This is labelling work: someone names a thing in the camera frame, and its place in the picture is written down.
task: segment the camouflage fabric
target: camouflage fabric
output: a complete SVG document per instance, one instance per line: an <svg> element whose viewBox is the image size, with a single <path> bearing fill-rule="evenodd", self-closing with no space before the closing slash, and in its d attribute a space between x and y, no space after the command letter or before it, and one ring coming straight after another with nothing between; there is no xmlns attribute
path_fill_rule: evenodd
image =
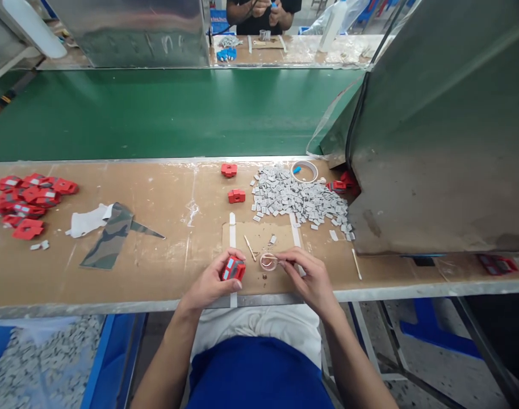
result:
<svg viewBox="0 0 519 409"><path fill-rule="evenodd" d="M121 203L115 202L112 215L102 231L101 238L85 256L80 266L111 270L122 250L132 222L133 213Z"/></svg>
<svg viewBox="0 0 519 409"><path fill-rule="evenodd" d="M154 230L149 229L143 224L140 224L133 220L131 223L131 230L136 231L137 233L144 233L150 236L159 237L160 239L165 239L165 236L161 236L159 233L154 232Z"/></svg>

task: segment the person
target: person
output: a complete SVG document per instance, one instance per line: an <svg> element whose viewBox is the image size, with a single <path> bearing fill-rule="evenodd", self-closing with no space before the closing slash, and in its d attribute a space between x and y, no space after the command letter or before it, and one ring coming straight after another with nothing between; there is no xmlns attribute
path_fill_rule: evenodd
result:
<svg viewBox="0 0 519 409"><path fill-rule="evenodd" d="M197 354L192 358L189 409L333 408L321 381L320 348L313 347L320 344L319 318L345 408L397 408L350 329L324 263L301 248L275 256L307 305L203 312L219 297L242 289L236 279L220 280L230 256L245 260L239 250L227 249L182 297L131 409L179 408L193 353ZM298 266L305 271L303 278ZM310 314L297 307L307 308ZM216 317L209 317L210 312ZM313 317L316 327L311 326Z"/></svg>
<svg viewBox="0 0 519 409"><path fill-rule="evenodd" d="M282 34L294 22L294 14L301 10L302 0L227 0L227 22L237 25L238 35L258 35L260 30L270 30L271 35Z"/></svg>

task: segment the wooden work surface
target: wooden work surface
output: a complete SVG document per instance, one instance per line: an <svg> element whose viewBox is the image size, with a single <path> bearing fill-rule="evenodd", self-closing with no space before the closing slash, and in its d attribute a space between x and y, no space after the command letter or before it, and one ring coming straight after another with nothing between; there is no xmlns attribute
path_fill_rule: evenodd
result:
<svg viewBox="0 0 519 409"><path fill-rule="evenodd" d="M242 41L242 44L236 47L237 59L219 62L216 59L216 52L222 49L218 44L224 37L223 35L214 37L214 46L210 49L212 66L353 66L358 68L369 64L383 36L337 36L329 52L322 53L317 51L321 39L319 35L283 35L286 51L280 48L255 48L253 45L250 53L248 36L239 35L237 38ZM259 36L250 36L250 38L252 41L259 40Z"/></svg>
<svg viewBox="0 0 519 409"><path fill-rule="evenodd" d="M0 178L38 172L66 178L80 186L77 195L64 197L60 205L49 210L43 219L47 230L37 240L13 239L12 230L0 226L0 307L180 298L222 251L223 224L229 220L229 213L236 214L237 222L251 222L254 216L250 210L253 201L249 183L258 167L266 162L238 162L238 175L232 179L220 174L220 164L208 161L0 164ZM321 176L328 180L335 178L324 162L317 161L316 165ZM228 203L227 192L234 188L246 191L245 203ZM135 220L165 235L166 240L131 231L113 270L80 268L78 265L102 229L80 239L65 236L72 213L88 212L100 203L108 205L116 201L133 211ZM262 223L290 225L288 215L266 216ZM321 225L318 231L304 224L299 230L302 247L326 263L335 290L519 281L519 273L489 276L470 255L440 258L435 267L417 267L412 260L396 256L359 257L363 277L359 280L351 243L343 241L338 229L338 242L330 238L328 224ZM48 250L29 250L31 244L44 239L51 245ZM240 238L237 245L251 262ZM264 280L251 275L244 281L240 295L285 293L292 289L284 273L270 274L276 275L267 280L276 283L266 285Z"/></svg>

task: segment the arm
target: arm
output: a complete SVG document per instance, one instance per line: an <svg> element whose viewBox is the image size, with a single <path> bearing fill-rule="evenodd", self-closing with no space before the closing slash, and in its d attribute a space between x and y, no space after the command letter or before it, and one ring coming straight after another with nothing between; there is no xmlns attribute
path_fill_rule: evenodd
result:
<svg viewBox="0 0 519 409"><path fill-rule="evenodd" d="M271 14L269 15L269 25L274 27L278 24L281 25L282 31L289 30L294 23L294 14L285 11L282 8L281 0L276 0L277 8L271 8Z"/></svg>
<svg viewBox="0 0 519 409"><path fill-rule="evenodd" d="M180 300L163 341L140 382L131 409L180 408L201 312L223 295L242 289L237 279L220 280L220 273L230 255L246 259L239 250L227 249Z"/></svg>
<svg viewBox="0 0 519 409"><path fill-rule="evenodd" d="M233 3L233 0L227 0L225 12L227 13L227 22L230 26L244 22L250 16L261 17L265 10L271 6L269 0L250 0L243 5Z"/></svg>
<svg viewBox="0 0 519 409"><path fill-rule="evenodd" d="M397 409L394 398L352 333L333 294L326 266L299 247L277 254L298 293L324 323L335 381L345 407ZM300 277L297 263L306 272Z"/></svg>

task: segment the white bottle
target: white bottle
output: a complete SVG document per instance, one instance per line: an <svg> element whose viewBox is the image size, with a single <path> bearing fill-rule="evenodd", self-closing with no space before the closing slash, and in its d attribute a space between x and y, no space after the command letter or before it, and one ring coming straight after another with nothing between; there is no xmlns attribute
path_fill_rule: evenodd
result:
<svg viewBox="0 0 519 409"><path fill-rule="evenodd" d="M66 48L29 3L25 0L2 0L2 6L46 56L57 59L66 55Z"/></svg>
<svg viewBox="0 0 519 409"><path fill-rule="evenodd" d="M324 35L320 40L318 51L328 52L335 37L339 34L341 25L346 16L347 4L345 0L339 0L333 5L332 13L329 15L328 24L324 28Z"/></svg>

